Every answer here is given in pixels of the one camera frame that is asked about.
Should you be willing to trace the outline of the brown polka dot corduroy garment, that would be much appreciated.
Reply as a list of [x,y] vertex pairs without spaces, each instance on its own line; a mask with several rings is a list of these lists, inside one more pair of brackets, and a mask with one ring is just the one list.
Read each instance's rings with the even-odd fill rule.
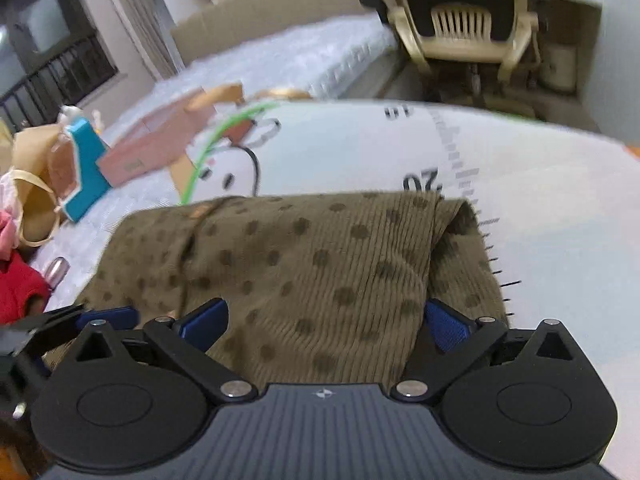
[[270,382],[398,381],[437,299],[506,318],[472,206],[433,192],[224,197],[130,214],[74,301],[142,321],[220,298],[212,359]]

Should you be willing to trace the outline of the red knitted garment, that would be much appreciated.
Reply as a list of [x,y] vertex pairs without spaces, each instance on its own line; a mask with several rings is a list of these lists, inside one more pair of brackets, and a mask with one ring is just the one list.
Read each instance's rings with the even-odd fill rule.
[[2,261],[0,275],[0,323],[11,324],[41,314],[51,289],[42,275],[24,263],[18,252]]

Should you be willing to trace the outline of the small pink oval device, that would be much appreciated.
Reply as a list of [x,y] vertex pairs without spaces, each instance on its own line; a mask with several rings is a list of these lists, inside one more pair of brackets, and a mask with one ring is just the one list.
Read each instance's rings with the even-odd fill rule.
[[70,270],[70,264],[64,257],[54,258],[43,272],[43,278],[50,289],[56,289]]

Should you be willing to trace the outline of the pink white clothing pile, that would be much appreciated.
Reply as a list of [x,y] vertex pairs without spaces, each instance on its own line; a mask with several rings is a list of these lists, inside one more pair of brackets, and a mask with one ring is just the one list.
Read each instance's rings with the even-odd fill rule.
[[8,171],[0,180],[0,259],[8,261],[20,244],[23,207],[18,197],[13,174]]

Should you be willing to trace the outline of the brown kraft paper bag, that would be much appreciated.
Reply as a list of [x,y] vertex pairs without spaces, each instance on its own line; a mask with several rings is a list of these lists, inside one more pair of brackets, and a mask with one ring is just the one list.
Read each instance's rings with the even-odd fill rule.
[[62,132],[60,125],[26,128],[14,136],[10,176],[22,206],[18,225],[21,248],[46,244],[61,223],[58,196],[50,183],[48,157]]

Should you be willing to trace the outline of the blue white toy case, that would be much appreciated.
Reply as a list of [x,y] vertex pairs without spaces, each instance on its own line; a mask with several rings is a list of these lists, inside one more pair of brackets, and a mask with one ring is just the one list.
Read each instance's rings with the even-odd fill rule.
[[85,117],[66,125],[48,155],[51,186],[65,217],[77,223],[111,188],[98,160],[106,146]]

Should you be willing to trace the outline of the white height chart play mat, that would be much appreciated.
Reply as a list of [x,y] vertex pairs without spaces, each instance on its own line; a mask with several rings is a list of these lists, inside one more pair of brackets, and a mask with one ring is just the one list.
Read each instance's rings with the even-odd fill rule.
[[227,105],[171,175],[184,202],[399,190],[465,198],[512,325],[564,322],[618,408],[604,466],[638,477],[639,161],[622,144],[448,105]]

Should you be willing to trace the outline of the white quilted mattress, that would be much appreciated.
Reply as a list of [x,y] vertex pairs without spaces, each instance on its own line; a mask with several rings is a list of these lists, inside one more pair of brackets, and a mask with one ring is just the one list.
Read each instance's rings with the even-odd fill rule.
[[[378,61],[398,50],[392,31],[374,13],[328,18],[291,27],[284,32],[247,41],[230,50],[194,62],[178,76],[155,85],[104,132],[107,144],[157,107],[198,88],[242,84],[246,96],[273,88],[305,90],[315,98],[337,99]],[[46,270],[55,258],[70,265],[48,302],[51,310],[71,304],[96,272],[102,252],[123,218],[138,210],[172,206],[178,193],[168,170],[137,177],[108,191],[76,223],[64,222],[53,240],[40,248],[32,267]]]

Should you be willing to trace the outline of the pink rectangular gift box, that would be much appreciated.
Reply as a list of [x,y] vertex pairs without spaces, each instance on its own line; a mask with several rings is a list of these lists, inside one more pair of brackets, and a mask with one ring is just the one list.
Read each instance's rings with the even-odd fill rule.
[[215,114],[212,106],[198,107],[205,96],[196,89],[138,119],[96,163],[112,188],[171,165]]

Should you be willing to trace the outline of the dark window with railing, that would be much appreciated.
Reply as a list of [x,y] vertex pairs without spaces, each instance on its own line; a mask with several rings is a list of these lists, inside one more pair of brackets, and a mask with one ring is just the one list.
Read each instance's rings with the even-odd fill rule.
[[80,0],[1,0],[1,120],[54,122],[118,74]]

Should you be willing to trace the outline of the white curtain right of window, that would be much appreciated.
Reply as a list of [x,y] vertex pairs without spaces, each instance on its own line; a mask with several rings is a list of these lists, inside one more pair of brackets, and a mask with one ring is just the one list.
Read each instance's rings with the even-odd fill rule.
[[143,62],[156,80],[178,72],[165,41],[163,18],[170,14],[164,0],[115,0]]

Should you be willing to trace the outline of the beige black office chair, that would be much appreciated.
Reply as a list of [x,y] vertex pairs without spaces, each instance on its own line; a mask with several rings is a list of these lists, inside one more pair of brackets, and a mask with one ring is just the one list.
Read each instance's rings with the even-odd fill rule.
[[530,0],[359,0],[392,26],[420,74],[436,79],[442,64],[464,66],[466,96],[454,102],[533,118],[536,110],[504,90],[518,70],[541,63],[540,19]]

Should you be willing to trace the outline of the beige upholstered bed headboard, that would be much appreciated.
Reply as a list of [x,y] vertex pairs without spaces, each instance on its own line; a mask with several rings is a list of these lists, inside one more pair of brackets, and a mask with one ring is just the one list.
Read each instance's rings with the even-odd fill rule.
[[171,29],[183,64],[295,26],[366,12],[359,0],[218,0]]

